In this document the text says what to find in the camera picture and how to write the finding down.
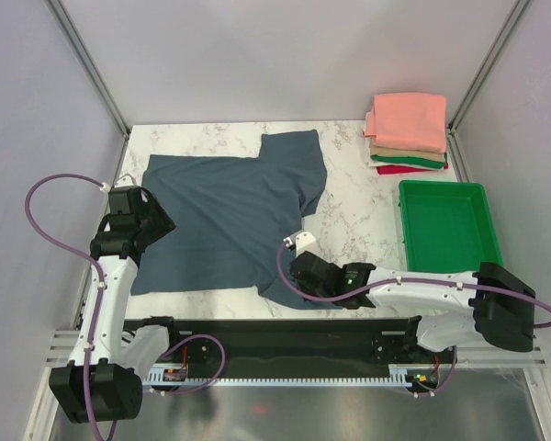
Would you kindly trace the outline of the blue-grey t-shirt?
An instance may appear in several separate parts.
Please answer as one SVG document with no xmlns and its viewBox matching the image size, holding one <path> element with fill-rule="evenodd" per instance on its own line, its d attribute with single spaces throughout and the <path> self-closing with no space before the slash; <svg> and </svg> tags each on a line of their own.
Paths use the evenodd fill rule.
<svg viewBox="0 0 551 441">
<path fill-rule="evenodd" d="M 255 287 L 276 304 L 318 309 L 283 283 L 277 270 L 293 256 L 276 253 L 316 212 L 326 180 L 315 130 L 265 134 L 255 158 L 151 156 L 141 183 L 175 228 L 146 248 L 132 295 Z"/>
</svg>

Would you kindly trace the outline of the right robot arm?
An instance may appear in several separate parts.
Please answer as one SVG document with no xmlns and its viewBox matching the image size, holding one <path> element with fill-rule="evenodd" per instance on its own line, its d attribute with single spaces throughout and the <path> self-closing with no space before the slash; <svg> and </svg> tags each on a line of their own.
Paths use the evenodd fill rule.
<svg viewBox="0 0 551 441">
<path fill-rule="evenodd" d="M 337 266 L 304 251 L 289 273 L 306 300 L 348 310 L 431 311 L 408 320 L 401 346 L 412 361 L 479 341 L 518 353 L 534 346 L 534 293 L 497 264 L 483 263 L 478 272 L 412 273 L 368 263 Z"/>
</svg>

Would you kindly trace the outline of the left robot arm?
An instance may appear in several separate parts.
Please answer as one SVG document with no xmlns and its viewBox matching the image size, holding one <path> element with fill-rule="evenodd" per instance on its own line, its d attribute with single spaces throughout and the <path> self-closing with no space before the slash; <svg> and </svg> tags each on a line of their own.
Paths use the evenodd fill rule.
<svg viewBox="0 0 551 441">
<path fill-rule="evenodd" d="M 122 341 L 129 294 L 148 246 L 175 225 L 143 187 L 115 187 L 110 212 L 90 243 L 95 262 L 84 320 L 68 361 L 51 371 L 49 385 L 73 424 L 135 418 L 143 382 L 158 358 L 176 360 L 183 339 L 160 324 L 142 325 Z"/>
</svg>

